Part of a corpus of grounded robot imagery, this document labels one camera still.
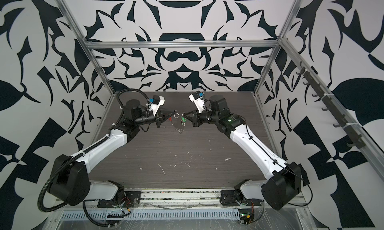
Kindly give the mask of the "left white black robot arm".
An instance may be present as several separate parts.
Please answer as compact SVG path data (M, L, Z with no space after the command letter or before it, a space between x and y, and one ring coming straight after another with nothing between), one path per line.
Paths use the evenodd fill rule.
M112 152L132 141L143 125L155 123L160 127L175 115L175 110L163 108L164 102L163 97L159 102L150 99L147 106L142 106L136 99L128 101L122 107L117 123L102 139L70 156L57 157L51 176L39 195L39 209L45 211L43 198L46 193L62 201L59 208L94 200L119 203L124 197L124 187L114 181L91 181L89 173Z

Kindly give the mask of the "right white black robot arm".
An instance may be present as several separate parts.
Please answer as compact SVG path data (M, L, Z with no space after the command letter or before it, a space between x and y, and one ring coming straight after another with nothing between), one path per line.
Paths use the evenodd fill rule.
M209 99L197 91L189 95L196 109L184 114L193 126L214 124L230 140L240 146L263 173L265 180L245 180L237 185L241 200L264 200L274 210L280 210L295 198L302 188L301 168L287 163L271 151L251 130L246 120L232 113L222 95Z

